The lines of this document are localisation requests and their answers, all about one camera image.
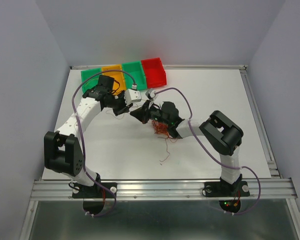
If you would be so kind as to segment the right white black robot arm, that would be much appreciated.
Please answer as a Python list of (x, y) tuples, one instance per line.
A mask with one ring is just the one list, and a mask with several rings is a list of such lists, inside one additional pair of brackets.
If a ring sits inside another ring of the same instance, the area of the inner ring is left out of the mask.
[(161, 107), (147, 100), (141, 107), (130, 112), (130, 115), (141, 123), (152, 120), (163, 124), (163, 129), (173, 139), (204, 136), (213, 149), (219, 154), (217, 161), (221, 166), (219, 181), (207, 181), (202, 192), (206, 197), (248, 197), (250, 196), (247, 182), (239, 167), (239, 147), (244, 135), (240, 127), (215, 110), (202, 123), (190, 123), (179, 116), (175, 104), (165, 101)]

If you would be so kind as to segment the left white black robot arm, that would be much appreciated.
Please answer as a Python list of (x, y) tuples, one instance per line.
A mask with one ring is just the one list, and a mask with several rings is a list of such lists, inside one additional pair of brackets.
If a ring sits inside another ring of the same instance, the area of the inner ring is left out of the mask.
[(117, 116), (129, 112), (133, 102), (141, 99), (135, 84), (115, 95), (114, 83), (114, 78), (100, 75), (97, 84), (83, 93), (79, 104), (72, 104), (73, 113), (67, 121), (44, 136), (45, 168), (84, 186), (90, 197), (98, 196), (102, 185), (100, 175), (86, 166), (84, 131), (104, 108), (111, 108)]

